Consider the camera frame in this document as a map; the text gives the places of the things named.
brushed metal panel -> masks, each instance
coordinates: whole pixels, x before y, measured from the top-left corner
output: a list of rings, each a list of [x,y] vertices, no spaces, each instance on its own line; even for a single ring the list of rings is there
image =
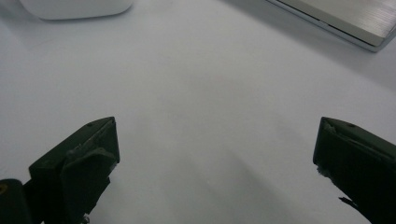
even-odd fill
[[[371,45],[396,25],[396,0],[280,0]]]

white container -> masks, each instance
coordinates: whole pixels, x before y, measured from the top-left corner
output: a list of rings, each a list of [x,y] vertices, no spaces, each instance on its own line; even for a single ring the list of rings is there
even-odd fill
[[[133,0],[21,0],[33,15],[44,20],[108,16],[128,9]]]

silver laptop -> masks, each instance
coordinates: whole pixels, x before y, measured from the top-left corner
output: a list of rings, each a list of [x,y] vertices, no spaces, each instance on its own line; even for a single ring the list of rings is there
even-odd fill
[[[396,0],[268,1],[370,51],[396,34]]]

black object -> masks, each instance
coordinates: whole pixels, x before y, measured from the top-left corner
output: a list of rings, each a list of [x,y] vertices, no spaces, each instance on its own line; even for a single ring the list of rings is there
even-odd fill
[[[81,127],[34,162],[32,179],[0,181],[1,224],[79,224],[96,206],[120,162],[116,121]]]
[[[362,128],[322,118],[314,164],[373,224],[396,223],[396,146]]]

tabletop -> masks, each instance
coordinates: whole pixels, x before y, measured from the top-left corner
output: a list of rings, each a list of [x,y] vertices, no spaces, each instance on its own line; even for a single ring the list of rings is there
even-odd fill
[[[395,40],[372,53],[262,0],[71,21],[0,0],[0,179],[114,116],[91,223],[369,223],[312,157],[321,117],[396,143],[395,59]]]

